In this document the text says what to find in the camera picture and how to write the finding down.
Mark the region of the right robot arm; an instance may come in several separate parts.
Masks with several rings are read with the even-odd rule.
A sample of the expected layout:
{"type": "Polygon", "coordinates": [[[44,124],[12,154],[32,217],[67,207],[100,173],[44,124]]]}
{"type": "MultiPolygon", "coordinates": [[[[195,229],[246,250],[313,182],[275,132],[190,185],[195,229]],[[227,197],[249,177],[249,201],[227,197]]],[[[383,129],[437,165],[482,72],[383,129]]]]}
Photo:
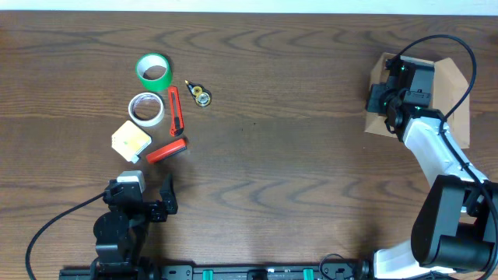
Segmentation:
{"type": "Polygon", "coordinates": [[[368,133],[397,138],[430,186],[409,240],[377,251],[377,279],[483,275],[497,266],[497,185],[466,157],[470,85],[450,58],[426,61],[384,53],[370,73],[368,133]]]}

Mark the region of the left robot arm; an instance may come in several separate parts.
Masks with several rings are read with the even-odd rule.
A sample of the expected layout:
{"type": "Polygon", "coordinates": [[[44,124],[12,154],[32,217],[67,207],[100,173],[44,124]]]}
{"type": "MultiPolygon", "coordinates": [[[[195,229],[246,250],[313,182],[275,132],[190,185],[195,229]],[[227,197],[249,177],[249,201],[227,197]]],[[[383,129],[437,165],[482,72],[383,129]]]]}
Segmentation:
{"type": "Polygon", "coordinates": [[[97,258],[90,267],[91,279],[161,279],[159,267],[141,251],[149,225],[165,222],[178,210],[173,176],[160,188],[160,200],[144,201],[145,179],[139,170],[124,171],[110,180],[103,192],[109,212],[95,222],[97,258]]]}

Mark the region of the white tape roll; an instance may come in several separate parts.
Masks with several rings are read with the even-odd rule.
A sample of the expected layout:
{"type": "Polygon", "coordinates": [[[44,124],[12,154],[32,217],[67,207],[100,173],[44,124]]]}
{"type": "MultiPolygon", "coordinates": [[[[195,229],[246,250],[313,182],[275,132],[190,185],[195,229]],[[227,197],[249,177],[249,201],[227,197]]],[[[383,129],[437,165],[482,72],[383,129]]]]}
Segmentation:
{"type": "Polygon", "coordinates": [[[149,93],[149,92],[144,92],[144,93],[139,93],[136,96],[134,96],[129,104],[128,104],[128,114],[130,118],[139,126],[149,128],[157,125],[160,123],[164,117],[164,102],[161,96],[155,94],[155,93],[149,93]],[[140,118],[137,113],[135,112],[136,107],[142,102],[146,100],[153,100],[156,101],[160,108],[158,113],[150,118],[150,119],[142,119],[140,118]]]}

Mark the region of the red utility knife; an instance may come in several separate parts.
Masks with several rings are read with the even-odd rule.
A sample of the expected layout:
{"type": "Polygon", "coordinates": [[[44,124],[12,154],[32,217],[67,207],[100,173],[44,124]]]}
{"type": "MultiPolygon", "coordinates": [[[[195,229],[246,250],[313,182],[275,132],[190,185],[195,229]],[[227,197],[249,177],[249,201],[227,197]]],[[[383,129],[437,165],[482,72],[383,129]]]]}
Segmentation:
{"type": "Polygon", "coordinates": [[[184,131],[184,119],[181,110],[178,88],[176,86],[170,86],[167,90],[167,94],[170,101],[170,112],[172,117],[170,134],[177,137],[184,131]]]}

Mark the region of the red black stapler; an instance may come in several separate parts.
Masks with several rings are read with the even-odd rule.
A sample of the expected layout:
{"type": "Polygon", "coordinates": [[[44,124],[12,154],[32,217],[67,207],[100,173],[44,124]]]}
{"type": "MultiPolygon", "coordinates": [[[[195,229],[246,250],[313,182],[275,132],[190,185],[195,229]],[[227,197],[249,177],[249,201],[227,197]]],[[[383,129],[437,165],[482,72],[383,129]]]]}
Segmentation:
{"type": "Polygon", "coordinates": [[[154,152],[147,154],[146,160],[148,163],[154,164],[163,159],[176,155],[179,152],[184,151],[186,148],[187,148],[187,142],[183,138],[180,138],[174,142],[171,142],[168,145],[165,145],[160,149],[157,149],[154,152]]]}

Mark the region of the brown cardboard box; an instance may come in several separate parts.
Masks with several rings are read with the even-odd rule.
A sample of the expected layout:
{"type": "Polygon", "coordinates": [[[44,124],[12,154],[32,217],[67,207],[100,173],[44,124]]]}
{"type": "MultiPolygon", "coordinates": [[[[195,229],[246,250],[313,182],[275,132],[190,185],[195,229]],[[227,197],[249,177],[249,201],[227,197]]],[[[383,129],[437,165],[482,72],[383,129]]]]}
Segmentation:
{"type": "MultiPolygon", "coordinates": [[[[388,70],[384,68],[386,59],[395,55],[384,52],[370,72],[370,86],[380,82],[386,82],[388,70]]],[[[410,58],[401,56],[403,60],[413,60],[415,62],[425,62],[435,67],[433,79],[433,98],[430,101],[430,108],[438,109],[446,114],[461,99],[468,88],[468,82],[460,69],[451,58],[439,61],[428,61],[420,58],[410,58]]],[[[377,113],[366,113],[365,128],[366,133],[382,135],[395,138],[385,127],[386,117],[377,113]]],[[[451,135],[462,149],[470,147],[470,109],[469,100],[465,100],[457,110],[448,118],[451,135]]]]}

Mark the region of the correction tape dispenser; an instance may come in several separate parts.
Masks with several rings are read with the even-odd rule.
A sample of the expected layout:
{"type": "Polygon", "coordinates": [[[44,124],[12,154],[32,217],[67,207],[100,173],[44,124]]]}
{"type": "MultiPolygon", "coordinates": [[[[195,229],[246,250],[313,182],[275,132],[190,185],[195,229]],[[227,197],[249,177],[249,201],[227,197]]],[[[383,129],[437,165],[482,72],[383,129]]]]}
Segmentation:
{"type": "Polygon", "coordinates": [[[185,80],[185,84],[197,106],[207,107],[211,103],[212,94],[203,85],[188,80],[185,80]]]}

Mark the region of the green tape roll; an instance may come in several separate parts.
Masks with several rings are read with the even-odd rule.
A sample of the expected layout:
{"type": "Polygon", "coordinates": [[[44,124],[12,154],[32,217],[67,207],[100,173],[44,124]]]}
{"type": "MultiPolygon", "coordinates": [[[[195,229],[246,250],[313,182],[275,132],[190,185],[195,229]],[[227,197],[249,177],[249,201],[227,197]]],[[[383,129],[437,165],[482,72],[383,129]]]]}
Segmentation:
{"type": "Polygon", "coordinates": [[[167,89],[172,81],[173,73],[171,71],[169,61],[157,53],[149,53],[142,56],[136,63],[135,73],[143,86],[150,91],[157,92],[167,89]],[[145,73],[153,67],[161,66],[164,68],[164,73],[156,79],[148,79],[145,73]]]}

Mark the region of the yellow sticky note pad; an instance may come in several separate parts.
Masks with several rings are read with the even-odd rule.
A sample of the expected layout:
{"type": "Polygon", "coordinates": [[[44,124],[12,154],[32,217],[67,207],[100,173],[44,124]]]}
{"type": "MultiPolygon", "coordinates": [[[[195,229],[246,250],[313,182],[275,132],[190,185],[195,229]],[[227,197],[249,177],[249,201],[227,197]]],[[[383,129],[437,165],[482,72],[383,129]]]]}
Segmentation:
{"type": "Polygon", "coordinates": [[[112,149],[131,163],[139,161],[139,154],[151,142],[152,138],[131,121],[124,122],[111,136],[112,149]]]}

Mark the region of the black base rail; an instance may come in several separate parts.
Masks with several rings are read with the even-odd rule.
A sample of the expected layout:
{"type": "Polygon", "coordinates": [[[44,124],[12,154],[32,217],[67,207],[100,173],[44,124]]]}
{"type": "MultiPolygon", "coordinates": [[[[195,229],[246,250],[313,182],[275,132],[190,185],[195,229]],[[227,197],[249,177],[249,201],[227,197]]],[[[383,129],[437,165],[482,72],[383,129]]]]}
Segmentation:
{"type": "Polygon", "coordinates": [[[100,269],[65,269],[59,272],[63,280],[85,279],[158,279],[158,280],[322,280],[372,279],[374,274],[366,264],[326,263],[295,266],[228,266],[192,267],[170,265],[151,272],[104,273],[100,269]]]}

